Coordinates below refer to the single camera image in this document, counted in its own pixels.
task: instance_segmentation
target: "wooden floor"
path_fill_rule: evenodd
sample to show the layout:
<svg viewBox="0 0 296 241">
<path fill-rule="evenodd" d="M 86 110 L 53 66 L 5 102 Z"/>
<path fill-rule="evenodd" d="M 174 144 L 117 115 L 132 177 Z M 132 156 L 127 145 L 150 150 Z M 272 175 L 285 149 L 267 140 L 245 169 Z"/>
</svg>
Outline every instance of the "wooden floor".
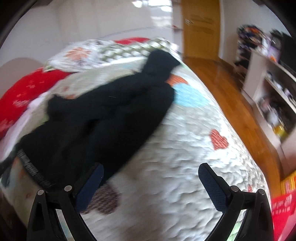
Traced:
<svg viewBox="0 0 296 241">
<path fill-rule="evenodd" d="M 241 95 L 230 72 L 211 60 L 186 58 L 184 62 L 215 97 L 226 118 L 261 168 L 271 197 L 281 195 L 280 162 L 277 152 L 262 133 L 250 105 Z"/>
</svg>

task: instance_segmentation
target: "wooden door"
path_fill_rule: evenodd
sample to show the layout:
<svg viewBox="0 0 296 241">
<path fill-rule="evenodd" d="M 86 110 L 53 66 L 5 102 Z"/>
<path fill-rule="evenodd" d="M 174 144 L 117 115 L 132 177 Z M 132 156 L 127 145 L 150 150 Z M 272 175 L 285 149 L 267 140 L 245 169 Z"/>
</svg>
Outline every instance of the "wooden door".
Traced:
<svg viewBox="0 0 296 241">
<path fill-rule="evenodd" d="M 218 59 L 220 42 L 219 0 L 182 0 L 184 56 Z"/>
</svg>

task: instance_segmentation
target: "quilted bedspread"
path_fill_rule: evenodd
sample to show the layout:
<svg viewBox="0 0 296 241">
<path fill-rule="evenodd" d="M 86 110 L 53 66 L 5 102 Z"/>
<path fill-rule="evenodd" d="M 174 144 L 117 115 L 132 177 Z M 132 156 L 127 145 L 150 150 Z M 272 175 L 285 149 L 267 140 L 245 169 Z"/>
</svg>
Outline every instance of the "quilted bedspread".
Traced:
<svg viewBox="0 0 296 241">
<path fill-rule="evenodd" d="M 112 79 L 139 71 L 144 57 L 76 73 L 58 82 L 47 94 L 19 138 L 46 120 L 46 102 L 52 94 L 75 98 Z M 177 67 L 168 83 L 175 100 L 162 124 L 129 163 L 96 192 L 82 217 L 98 241 L 205 240 L 221 217 L 198 178 L 207 162 L 229 185 L 242 191 L 263 188 L 262 171 L 251 158 L 216 100 L 185 65 Z M 7 200 L 27 224 L 39 187 L 16 159 L 10 175 L 1 181 Z M 235 238 L 241 212 L 229 240 Z M 61 213 L 60 220 L 69 240 Z"/>
</svg>

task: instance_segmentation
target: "red pillow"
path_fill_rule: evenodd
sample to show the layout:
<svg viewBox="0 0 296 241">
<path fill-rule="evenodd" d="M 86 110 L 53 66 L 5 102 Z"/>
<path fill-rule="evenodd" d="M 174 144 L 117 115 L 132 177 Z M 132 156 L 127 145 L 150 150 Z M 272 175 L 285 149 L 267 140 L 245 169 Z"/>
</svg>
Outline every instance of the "red pillow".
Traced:
<svg viewBox="0 0 296 241">
<path fill-rule="evenodd" d="M 0 99 L 0 139 L 27 109 L 28 104 L 71 73 L 60 70 L 43 72 L 43 68 L 17 81 Z"/>
<path fill-rule="evenodd" d="M 150 40 L 148 38 L 143 38 L 143 37 L 133 37 L 133 38 L 127 38 L 127 39 L 121 39 L 121 40 L 116 40 L 115 42 L 118 44 L 131 44 L 134 42 L 139 42 L 139 43 L 144 43 L 147 40 Z"/>
</svg>

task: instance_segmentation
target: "black jacket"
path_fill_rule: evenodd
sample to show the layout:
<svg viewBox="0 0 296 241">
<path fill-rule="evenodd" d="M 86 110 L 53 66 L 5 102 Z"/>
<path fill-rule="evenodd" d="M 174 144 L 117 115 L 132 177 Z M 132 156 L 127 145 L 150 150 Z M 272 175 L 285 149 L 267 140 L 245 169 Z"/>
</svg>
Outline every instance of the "black jacket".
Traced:
<svg viewBox="0 0 296 241">
<path fill-rule="evenodd" d="M 73 185 L 94 162 L 104 166 L 101 184 L 116 173 L 160 124 L 174 99 L 165 81 L 180 63 L 152 52 L 142 72 L 125 76 L 77 99 L 54 96 L 49 121 L 17 146 L 25 169 L 43 188 Z"/>
</svg>

